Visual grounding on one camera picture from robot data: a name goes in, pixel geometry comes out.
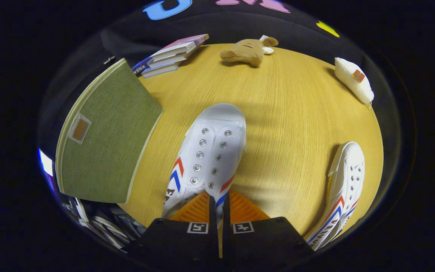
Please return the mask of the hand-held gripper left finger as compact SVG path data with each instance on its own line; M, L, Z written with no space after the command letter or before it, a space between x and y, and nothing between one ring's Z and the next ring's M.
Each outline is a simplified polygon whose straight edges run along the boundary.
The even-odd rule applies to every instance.
M212 196L205 207L203 223L156 218L140 239L125 246L126 256L151 272L215 272L220 258Z

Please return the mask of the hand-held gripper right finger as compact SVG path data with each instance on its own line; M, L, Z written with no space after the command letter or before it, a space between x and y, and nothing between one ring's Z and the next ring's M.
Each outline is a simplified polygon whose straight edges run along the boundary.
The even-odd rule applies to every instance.
M314 251L285 217L271 218L235 190L224 202L222 261L227 271L292 271Z

